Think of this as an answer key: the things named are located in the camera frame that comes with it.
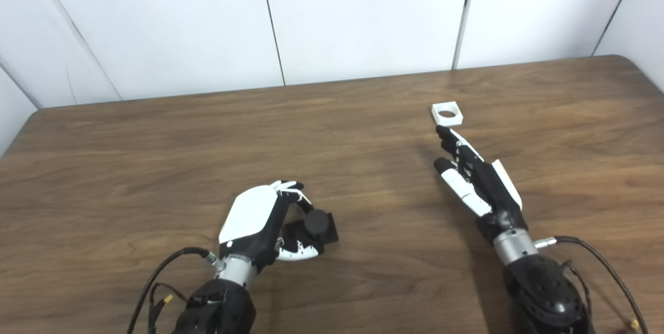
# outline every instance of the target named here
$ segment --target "robotic hand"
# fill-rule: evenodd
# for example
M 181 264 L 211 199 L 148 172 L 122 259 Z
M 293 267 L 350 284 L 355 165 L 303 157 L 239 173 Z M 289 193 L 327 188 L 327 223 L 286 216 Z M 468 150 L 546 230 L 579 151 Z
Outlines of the robotic hand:
M 204 257 L 216 272 L 213 280 L 202 285 L 187 299 L 187 306 L 178 317 L 173 334 L 249 332 L 256 317 L 249 289 L 256 275 L 276 260 L 297 261 L 313 258 L 325 251 L 325 244 L 337 242 L 337 230 L 332 214 L 314 209 L 313 204 L 303 194 L 302 188 L 303 185 L 296 181 L 280 180 L 240 194 L 219 233 L 219 257 L 206 249 L 183 249 L 185 253 Z M 305 217 L 284 226 L 290 204 L 297 204 L 302 208 Z M 154 278 L 151 277 L 144 291 L 147 291 L 153 281 Z M 163 301 L 160 303 L 161 305 L 156 306 L 158 311 L 161 311 L 163 306 Z M 151 311 L 154 309 L 151 298 Z M 150 315 L 149 332 L 156 331 L 155 321 L 158 315 L 159 312 Z M 135 318 L 128 332 L 131 332 L 134 323 Z
M 443 150 L 453 161 L 439 158 L 434 167 L 441 178 L 477 215 L 477 228 L 505 265 L 507 291 L 514 299 L 517 332 L 594 334 L 590 311 L 563 267 L 540 254 L 528 234 L 522 202 L 500 161 L 488 164 L 450 128 L 437 126 Z M 547 239 L 538 242 L 552 242 Z

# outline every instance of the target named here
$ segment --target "black cable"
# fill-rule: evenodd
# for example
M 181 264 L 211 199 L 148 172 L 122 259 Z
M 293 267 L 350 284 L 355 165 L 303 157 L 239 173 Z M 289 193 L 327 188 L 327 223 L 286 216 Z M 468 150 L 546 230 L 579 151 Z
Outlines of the black cable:
M 567 260 L 564 263 L 561 264 L 562 270 L 565 268 L 568 268 L 572 274 L 578 278 L 579 282 L 581 282 L 581 287 L 583 287 L 583 292 L 586 294 L 586 306 L 588 307 L 588 315 L 592 315 L 592 302 L 590 301 L 590 289 L 588 289 L 588 285 L 586 285 L 586 281 L 581 277 L 581 273 L 579 273 L 578 270 L 574 267 L 574 264 L 572 264 L 571 260 Z
M 157 318 L 159 318 L 159 314 L 161 313 L 161 309 L 163 308 L 163 306 L 166 305 L 164 299 L 161 299 L 161 301 L 159 301 L 159 303 L 157 304 L 159 308 L 156 308 L 155 306 L 155 291 L 159 286 L 163 286 L 166 287 L 166 289 L 171 290 L 173 294 L 175 294 L 175 296 L 180 298 L 181 301 L 187 303 L 187 297 L 185 296 L 185 294 L 182 294 L 175 287 L 169 284 L 164 284 L 162 282 L 155 282 L 155 284 L 152 285 L 152 289 L 150 289 L 150 299 L 147 305 L 147 332 L 153 332 L 157 329 L 156 328 Z
M 141 313 L 141 308 L 143 306 L 143 303 L 145 302 L 145 297 L 147 296 L 147 293 L 150 291 L 152 283 L 154 283 L 159 273 L 161 273 L 161 271 L 171 261 L 175 260 L 179 256 L 187 254 L 199 254 L 201 258 L 206 258 L 209 255 L 209 253 L 210 252 L 207 249 L 201 247 L 184 247 L 183 249 L 180 249 L 180 251 L 173 252 L 171 256 L 164 259 L 164 261 L 162 261 L 161 264 L 157 266 L 154 272 L 152 272 L 152 275 L 150 275 L 150 277 L 147 279 L 147 282 L 145 282 L 145 286 L 143 286 L 143 291 L 141 291 L 141 294 L 138 298 L 138 303 L 136 303 L 136 308 L 133 310 L 133 315 L 131 315 L 131 320 L 129 321 L 129 327 L 127 328 L 127 334 L 133 333 L 133 327 L 136 325 L 136 320 L 138 320 L 138 315 L 140 315 Z
M 583 246 L 585 249 L 590 251 L 591 254 L 593 254 L 597 260 L 602 263 L 602 265 L 606 268 L 606 270 L 609 272 L 611 277 L 614 278 L 614 281 L 616 281 L 616 284 L 620 287 L 620 289 L 623 291 L 625 294 L 625 297 L 629 301 L 629 305 L 631 306 L 631 309 L 634 311 L 634 315 L 636 315 L 636 319 L 639 322 L 639 325 L 641 327 L 641 332 L 643 334 L 648 334 L 648 327 L 645 325 L 645 320 L 643 319 L 643 315 L 641 315 L 641 311 L 639 310 L 639 307 L 636 305 L 636 301 L 634 301 L 634 298 L 631 296 L 631 293 L 629 292 L 629 289 L 625 286 L 625 283 L 622 282 L 620 277 L 618 276 L 618 273 L 616 273 L 616 270 L 612 268 L 612 266 L 609 264 L 609 261 L 607 261 L 604 256 L 602 256 L 596 249 L 594 249 L 590 244 L 587 244 L 586 242 L 582 241 L 581 239 L 577 239 L 577 237 L 569 237 L 566 235 L 557 235 L 553 237 L 556 239 L 558 243 L 574 243 L 578 244 L 580 246 Z

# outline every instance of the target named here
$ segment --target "metal cylinder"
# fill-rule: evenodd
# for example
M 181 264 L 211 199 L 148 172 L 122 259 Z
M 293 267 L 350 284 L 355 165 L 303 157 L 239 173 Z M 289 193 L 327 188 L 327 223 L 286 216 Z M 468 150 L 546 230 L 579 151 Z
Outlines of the metal cylinder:
M 499 234 L 493 240 L 493 247 L 495 247 L 498 257 L 505 265 L 524 256 L 539 254 L 533 240 L 528 235 L 528 231 L 521 228 L 507 230 Z
M 216 263 L 216 278 L 233 281 L 249 290 L 256 278 L 256 266 L 246 256 L 238 254 L 226 255 Z

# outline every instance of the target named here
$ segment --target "wood grain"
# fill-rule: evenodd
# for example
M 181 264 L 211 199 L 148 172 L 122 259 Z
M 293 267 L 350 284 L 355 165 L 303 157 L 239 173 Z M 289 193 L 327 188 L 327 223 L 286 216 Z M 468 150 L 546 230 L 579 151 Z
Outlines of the wood grain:
M 429 107 L 449 100 L 531 234 L 595 245 L 662 331 L 664 97 L 607 56 L 43 109 L 0 161 L 0 332 L 124 332 L 153 268 L 216 248 L 234 197 L 276 178 L 305 183 L 341 242 L 259 275 L 253 332 L 511 332 L 500 262 L 432 168 Z M 547 253 L 585 275 L 598 332 L 631 318 L 590 254 Z M 192 257 L 160 280 L 209 277 Z

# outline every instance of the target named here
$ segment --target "white wall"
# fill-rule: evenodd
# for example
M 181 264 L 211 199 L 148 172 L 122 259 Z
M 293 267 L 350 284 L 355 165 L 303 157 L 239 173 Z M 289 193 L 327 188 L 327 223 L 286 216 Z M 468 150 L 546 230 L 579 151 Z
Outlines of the white wall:
M 43 107 L 119 100 L 74 31 L 53 0 L 0 0 L 0 63 Z
M 0 69 L 0 157 L 35 111 L 33 103 L 23 95 L 5 71 Z
M 285 83 L 450 69 L 463 0 L 269 0 Z
M 458 68 L 588 56 L 619 0 L 471 0 Z
M 125 99 L 282 86 L 266 0 L 60 0 Z
M 623 0 L 595 55 L 629 58 L 664 91 L 664 4 Z

